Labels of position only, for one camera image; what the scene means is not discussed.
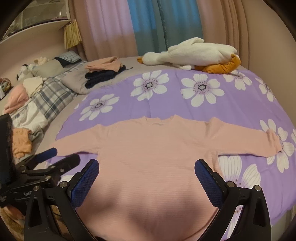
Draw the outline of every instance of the sweater cuff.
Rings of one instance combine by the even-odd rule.
[[[276,150],[276,153],[278,153],[279,151],[282,151],[283,148],[282,148],[280,139],[275,134],[274,130],[268,129],[266,133],[267,133],[268,139],[270,139],[270,141],[273,142],[273,145],[274,145],[274,148]]]

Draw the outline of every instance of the pink folded shirt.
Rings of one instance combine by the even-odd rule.
[[[85,68],[89,72],[101,71],[101,70],[113,70],[118,72],[122,66],[121,62],[118,60],[118,57],[109,57],[109,58],[100,58],[95,61],[89,62]]]
[[[8,97],[7,103],[4,106],[4,114],[10,114],[14,110],[22,107],[28,99],[29,97],[23,84],[17,85],[12,89],[10,96]]]

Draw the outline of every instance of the metal screw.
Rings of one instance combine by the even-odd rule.
[[[227,186],[230,188],[233,188],[235,186],[234,182],[227,182]]]
[[[66,187],[68,185],[68,182],[66,182],[66,181],[63,181],[63,182],[61,182],[60,184],[59,184],[59,186],[61,187],[61,188],[64,188],[64,187]]]
[[[37,185],[37,186],[33,187],[33,191],[36,192],[36,191],[39,190],[39,188],[40,188],[40,187]]]
[[[256,189],[257,191],[261,191],[261,187],[260,187],[259,185],[255,185],[255,189]]]

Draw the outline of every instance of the navy blue folded clothing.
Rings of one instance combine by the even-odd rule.
[[[87,73],[85,75],[85,78],[88,79],[88,81],[86,82],[85,87],[87,89],[90,89],[94,87],[97,83],[113,79],[116,75],[120,74],[124,70],[126,70],[125,65],[120,67],[118,72],[115,72],[113,70],[101,70],[101,71],[94,71],[92,73]]]

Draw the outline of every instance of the blue gripper pad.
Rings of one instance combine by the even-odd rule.
[[[38,163],[42,163],[50,158],[53,158],[54,156],[57,155],[57,150],[56,148],[51,148],[49,150],[46,150],[44,152],[41,152],[35,156],[36,160]]]
[[[201,161],[195,162],[194,171],[212,205],[221,209],[223,205],[223,192],[211,173]]]
[[[80,207],[99,174],[99,163],[97,160],[90,160],[85,168],[80,172],[82,176],[77,184],[71,189],[70,199],[73,208]]]

